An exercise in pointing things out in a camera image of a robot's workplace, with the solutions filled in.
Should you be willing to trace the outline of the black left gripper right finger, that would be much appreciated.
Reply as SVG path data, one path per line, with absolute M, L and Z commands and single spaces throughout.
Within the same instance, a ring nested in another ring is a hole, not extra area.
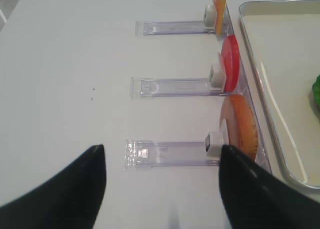
M 223 145 L 219 192 L 233 229 L 318 229 L 320 204 L 287 186 L 233 145 Z

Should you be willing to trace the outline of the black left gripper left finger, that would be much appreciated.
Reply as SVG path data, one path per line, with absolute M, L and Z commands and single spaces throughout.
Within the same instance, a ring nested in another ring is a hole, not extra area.
M 91 229 L 105 190 L 105 148 L 94 145 L 42 185 L 1 206 L 0 227 Z

